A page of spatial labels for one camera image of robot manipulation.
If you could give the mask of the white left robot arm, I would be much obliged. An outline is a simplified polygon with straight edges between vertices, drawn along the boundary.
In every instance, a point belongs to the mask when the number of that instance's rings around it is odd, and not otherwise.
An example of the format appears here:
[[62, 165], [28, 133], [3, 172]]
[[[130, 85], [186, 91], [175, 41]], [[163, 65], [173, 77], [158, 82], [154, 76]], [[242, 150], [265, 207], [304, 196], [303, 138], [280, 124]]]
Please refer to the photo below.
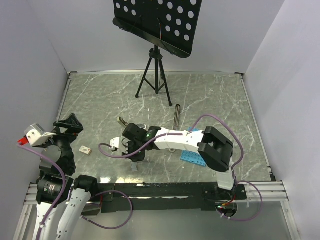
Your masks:
[[35, 123], [26, 132], [29, 144], [43, 149], [37, 180], [35, 240], [69, 240], [87, 202], [99, 195], [95, 177], [72, 178], [76, 164], [71, 144], [83, 131], [83, 125], [72, 113], [53, 126], [51, 132], [46, 132]]

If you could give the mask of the beige metal stapler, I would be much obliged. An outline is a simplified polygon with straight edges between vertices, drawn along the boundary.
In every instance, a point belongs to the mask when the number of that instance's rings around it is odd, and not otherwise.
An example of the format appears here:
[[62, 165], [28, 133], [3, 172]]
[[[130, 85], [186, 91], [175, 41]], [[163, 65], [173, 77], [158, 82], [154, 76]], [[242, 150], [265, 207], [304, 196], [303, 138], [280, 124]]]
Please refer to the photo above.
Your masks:
[[135, 123], [128, 123], [126, 122], [122, 117], [117, 117], [116, 121], [125, 129], [128, 126], [136, 126], [139, 127], [140, 129], [146, 130], [147, 129], [147, 125], [144, 123], [140, 123], [140, 124], [135, 124]]

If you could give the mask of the small cardboard staple box lid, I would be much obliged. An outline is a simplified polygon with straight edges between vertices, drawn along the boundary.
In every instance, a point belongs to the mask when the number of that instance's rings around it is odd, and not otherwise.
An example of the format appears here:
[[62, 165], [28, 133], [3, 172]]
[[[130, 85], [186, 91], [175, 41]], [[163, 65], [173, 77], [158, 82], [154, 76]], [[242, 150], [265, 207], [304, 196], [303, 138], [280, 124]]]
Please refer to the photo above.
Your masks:
[[82, 145], [79, 149], [79, 152], [89, 156], [92, 153], [92, 149]]

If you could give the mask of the grey staple box tray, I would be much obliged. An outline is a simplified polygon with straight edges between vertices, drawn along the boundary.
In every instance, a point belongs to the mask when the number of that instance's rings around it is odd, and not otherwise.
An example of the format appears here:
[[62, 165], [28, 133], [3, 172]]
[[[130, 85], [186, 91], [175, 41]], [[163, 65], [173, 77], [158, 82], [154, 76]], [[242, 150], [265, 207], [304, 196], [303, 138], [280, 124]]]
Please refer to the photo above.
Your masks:
[[130, 166], [131, 166], [131, 171], [132, 172], [137, 172], [138, 171], [138, 163], [137, 162], [131, 162]]

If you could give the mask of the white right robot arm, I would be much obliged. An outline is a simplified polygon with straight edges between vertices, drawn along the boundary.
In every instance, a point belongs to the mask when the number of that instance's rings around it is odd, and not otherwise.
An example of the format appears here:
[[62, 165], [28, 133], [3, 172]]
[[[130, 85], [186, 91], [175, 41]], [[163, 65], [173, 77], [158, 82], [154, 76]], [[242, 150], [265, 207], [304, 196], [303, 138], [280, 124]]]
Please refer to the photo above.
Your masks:
[[216, 128], [207, 126], [204, 130], [178, 131], [151, 126], [148, 130], [130, 123], [119, 141], [120, 153], [130, 156], [133, 162], [142, 161], [145, 151], [176, 149], [199, 154], [207, 167], [216, 172], [218, 193], [223, 199], [230, 199], [236, 193], [235, 177], [232, 172], [233, 143]]

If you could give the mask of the metal staple magazine rail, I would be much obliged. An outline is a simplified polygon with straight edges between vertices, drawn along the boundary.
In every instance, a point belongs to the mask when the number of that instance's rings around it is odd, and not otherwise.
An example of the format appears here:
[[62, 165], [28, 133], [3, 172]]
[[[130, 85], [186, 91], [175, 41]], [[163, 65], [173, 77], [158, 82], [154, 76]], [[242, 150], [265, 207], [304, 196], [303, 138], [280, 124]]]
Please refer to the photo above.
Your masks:
[[175, 105], [175, 112], [174, 112], [174, 121], [173, 121], [173, 130], [176, 131], [179, 126], [179, 121], [180, 121], [180, 114], [181, 114], [181, 105], [176, 104]]

